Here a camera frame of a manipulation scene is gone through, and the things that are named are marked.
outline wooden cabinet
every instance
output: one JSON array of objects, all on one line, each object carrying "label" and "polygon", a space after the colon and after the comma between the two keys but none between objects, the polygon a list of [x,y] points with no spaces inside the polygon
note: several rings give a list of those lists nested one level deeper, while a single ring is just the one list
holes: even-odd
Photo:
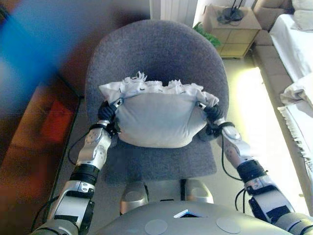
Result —
[{"label": "wooden cabinet", "polygon": [[261,26],[252,10],[241,7],[244,18],[239,22],[221,23],[218,17],[224,7],[209,5],[205,8],[203,28],[217,37],[221,45],[217,48],[221,57],[244,57]]}]

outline black lamp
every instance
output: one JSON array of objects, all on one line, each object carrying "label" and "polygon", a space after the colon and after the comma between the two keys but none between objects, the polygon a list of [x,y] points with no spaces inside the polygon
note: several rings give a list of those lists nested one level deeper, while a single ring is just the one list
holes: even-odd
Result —
[{"label": "black lamp", "polygon": [[224,16],[226,20],[241,21],[242,18],[244,17],[244,13],[241,10],[239,10],[239,7],[241,6],[241,3],[243,2],[243,0],[240,1],[238,7],[235,6],[236,1],[237,0],[234,0],[232,7],[225,8],[222,11],[222,15]]}]

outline drawer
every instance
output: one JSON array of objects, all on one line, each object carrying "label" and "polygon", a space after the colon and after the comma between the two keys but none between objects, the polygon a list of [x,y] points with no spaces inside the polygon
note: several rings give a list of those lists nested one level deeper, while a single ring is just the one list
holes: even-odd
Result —
[{"label": "drawer", "polygon": [[211,34],[213,34],[220,42],[223,44],[227,41],[231,29],[213,29]]},{"label": "drawer", "polygon": [[258,31],[257,29],[233,29],[228,36],[227,43],[250,44]]},{"label": "drawer", "polygon": [[249,44],[225,44],[220,52],[221,57],[242,57]]},{"label": "drawer", "polygon": [[224,44],[221,44],[220,46],[215,48],[217,50],[218,54],[221,54],[223,47],[224,47]]}]

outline lamp base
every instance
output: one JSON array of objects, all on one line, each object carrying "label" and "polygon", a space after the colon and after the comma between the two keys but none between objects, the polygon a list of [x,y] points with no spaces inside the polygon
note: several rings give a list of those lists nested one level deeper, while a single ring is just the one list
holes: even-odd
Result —
[{"label": "lamp base", "polygon": [[225,8],[222,11],[222,15],[229,21],[241,21],[244,17],[244,13],[238,8]]}]

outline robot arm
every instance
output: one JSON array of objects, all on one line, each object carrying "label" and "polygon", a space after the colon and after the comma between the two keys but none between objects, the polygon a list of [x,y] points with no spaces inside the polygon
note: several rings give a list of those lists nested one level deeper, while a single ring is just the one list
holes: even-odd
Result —
[{"label": "robot arm", "polygon": [[295,235],[313,233],[313,218],[294,212],[289,200],[259,162],[251,157],[250,146],[242,140],[234,125],[225,121],[219,107],[197,105],[206,112],[210,123],[218,127],[216,133],[221,134],[224,141],[221,147],[239,173],[246,191],[252,195],[249,204],[254,216]]},{"label": "robot arm", "polygon": [[122,99],[119,99],[111,106],[100,107],[101,120],[89,129],[84,147],[79,152],[76,167],[69,181],[65,183],[58,200],[53,204],[48,221],[32,235],[87,234],[94,208],[91,199],[98,173],[106,162],[107,150],[111,144],[108,125],[122,102]]}]

